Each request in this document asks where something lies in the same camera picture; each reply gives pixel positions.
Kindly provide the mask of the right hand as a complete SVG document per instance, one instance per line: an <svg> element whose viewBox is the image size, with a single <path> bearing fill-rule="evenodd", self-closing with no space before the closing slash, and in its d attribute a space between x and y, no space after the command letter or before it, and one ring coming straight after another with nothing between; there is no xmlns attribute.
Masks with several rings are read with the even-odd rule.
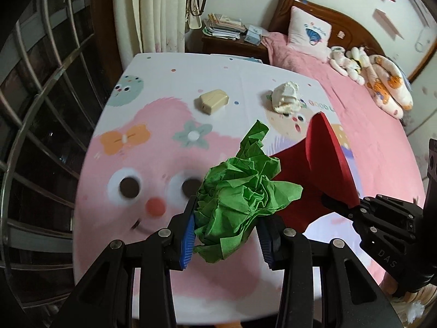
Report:
<svg viewBox="0 0 437 328"><path fill-rule="evenodd" d="M402 297L396 298L395 292L398 283L392 276L385 273L379 286L392 304L403 327L419 327L433 306L436 305L435 285L428 284L418 292L406 292Z"/></svg>

